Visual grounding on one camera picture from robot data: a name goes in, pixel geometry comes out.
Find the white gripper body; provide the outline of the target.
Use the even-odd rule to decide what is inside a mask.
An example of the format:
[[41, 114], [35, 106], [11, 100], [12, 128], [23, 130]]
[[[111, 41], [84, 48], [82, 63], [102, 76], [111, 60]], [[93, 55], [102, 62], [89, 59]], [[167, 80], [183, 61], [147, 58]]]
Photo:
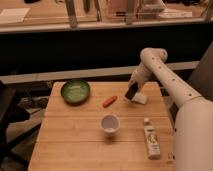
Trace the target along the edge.
[[140, 64], [133, 71], [128, 87], [137, 84], [137, 89], [140, 90], [144, 84], [149, 80], [152, 72], [143, 64]]

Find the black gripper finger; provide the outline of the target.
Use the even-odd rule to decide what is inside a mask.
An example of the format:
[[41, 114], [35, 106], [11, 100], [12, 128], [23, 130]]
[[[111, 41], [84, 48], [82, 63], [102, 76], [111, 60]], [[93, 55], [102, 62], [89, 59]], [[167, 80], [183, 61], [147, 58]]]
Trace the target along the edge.
[[125, 97], [127, 99], [131, 100], [135, 96], [135, 94], [137, 93], [137, 91], [138, 91], [138, 83], [135, 82], [134, 84], [132, 84], [130, 86], [130, 88], [128, 89], [128, 91], [125, 94]]

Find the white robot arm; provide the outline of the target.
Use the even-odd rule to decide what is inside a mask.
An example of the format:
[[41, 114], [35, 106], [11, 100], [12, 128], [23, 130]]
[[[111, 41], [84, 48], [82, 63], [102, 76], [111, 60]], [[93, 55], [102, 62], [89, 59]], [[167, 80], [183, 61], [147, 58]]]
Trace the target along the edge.
[[203, 97], [166, 66], [163, 48], [144, 48], [125, 97], [130, 101], [151, 74], [164, 86], [178, 107], [174, 131], [174, 171], [213, 171], [213, 101]]

